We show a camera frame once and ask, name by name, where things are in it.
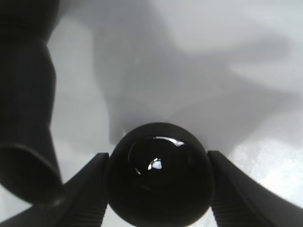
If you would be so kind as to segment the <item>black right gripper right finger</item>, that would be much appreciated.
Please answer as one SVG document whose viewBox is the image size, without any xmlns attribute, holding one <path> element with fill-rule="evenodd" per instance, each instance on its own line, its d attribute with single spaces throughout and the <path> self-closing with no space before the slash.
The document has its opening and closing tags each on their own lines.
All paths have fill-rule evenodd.
<svg viewBox="0 0 303 227">
<path fill-rule="evenodd" d="M 219 227 L 301 227 L 303 210 L 270 192 L 219 151 L 209 151 L 216 188 L 212 212 Z"/>
</svg>

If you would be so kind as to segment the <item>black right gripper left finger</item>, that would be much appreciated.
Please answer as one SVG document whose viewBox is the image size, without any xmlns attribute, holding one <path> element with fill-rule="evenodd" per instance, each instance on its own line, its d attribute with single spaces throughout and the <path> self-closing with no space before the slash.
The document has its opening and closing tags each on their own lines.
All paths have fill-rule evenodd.
<svg viewBox="0 0 303 227">
<path fill-rule="evenodd" d="M 2 227 L 100 227 L 107 208 L 103 173 L 108 153 L 96 154 L 64 184 L 65 199 L 57 206 L 38 206 L 3 221 Z"/>
</svg>

